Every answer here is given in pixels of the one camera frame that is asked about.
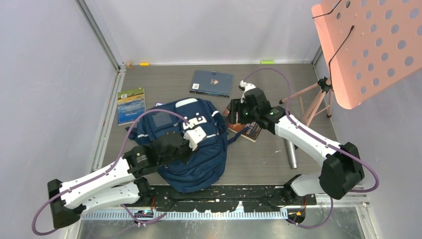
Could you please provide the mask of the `dark Three Days book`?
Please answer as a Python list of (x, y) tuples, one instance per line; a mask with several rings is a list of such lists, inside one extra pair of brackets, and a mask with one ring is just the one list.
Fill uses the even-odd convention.
[(241, 123), (231, 124), (229, 122), (229, 117), (228, 117), (229, 111), (230, 111), (230, 103), (228, 103), (223, 113), (223, 118), (226, 121), (227, 128), (234, 133), (239, 133), (242, 130), (244, 130), (241, 136), (252, 142), (256, 142), (262, 130), (259, 124), (256, 122), (247, 123), (247, 124), (241, 124)]

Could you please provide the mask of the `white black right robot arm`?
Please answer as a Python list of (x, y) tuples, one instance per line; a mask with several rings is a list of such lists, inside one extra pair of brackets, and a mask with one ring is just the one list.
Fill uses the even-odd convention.
[(306, 195), (319, 193), (340, 200), (364, 179), (354, 144), (341, 145), (316, 133), (283, 107), (271, 106), (259, 88), (247, 90), (240, 99), (230, 101), (228, 120), (241, 124), (255, 122), (262, 129), (293, 143), (320, 165), (320, 172), (298, 174), (283, 185), (284, 198), (290, 204), (297, 204)]

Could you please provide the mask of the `navy blue backpack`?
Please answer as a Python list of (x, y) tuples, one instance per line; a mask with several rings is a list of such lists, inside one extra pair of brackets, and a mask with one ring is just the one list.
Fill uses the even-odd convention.
[(228, 146), (244, 132), (228, 138), (228, 127), (212, 102), (185, 98), (151, 108), (135, 126), (125, 128), (128, 139), (150, 146), (158, 156), (158, 174), (180, 193), (216, 183), (226, 166)]

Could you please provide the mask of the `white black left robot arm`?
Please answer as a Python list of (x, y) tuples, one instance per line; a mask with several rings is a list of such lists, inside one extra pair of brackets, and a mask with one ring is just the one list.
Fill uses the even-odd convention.
[(67, 227), (81, 216), (104, 207), (135, 202), (149, 205), (153, 194), (144, 176), (173, 161), (187, 163), (204, 137), (205, 134), (194, 130), (184, 134), (166, 133), (150, 144), (135, 146), (117, 163), (79, 179), (49, 181), (47, 189), (53, 227)]

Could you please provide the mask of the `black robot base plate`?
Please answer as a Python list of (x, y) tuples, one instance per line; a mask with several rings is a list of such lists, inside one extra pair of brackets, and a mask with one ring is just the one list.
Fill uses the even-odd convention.
[(233, 212), (242, 206), (244, 212), (275, 212), (285, 206), (313, 206), (315, 195), (286, 198), (281, 185), (213, 185), (193, 193), (180, 193), (168, 185), (153, 185), (146, 196), (131, 207), (148, 207), (159, 212), (204, 213)]

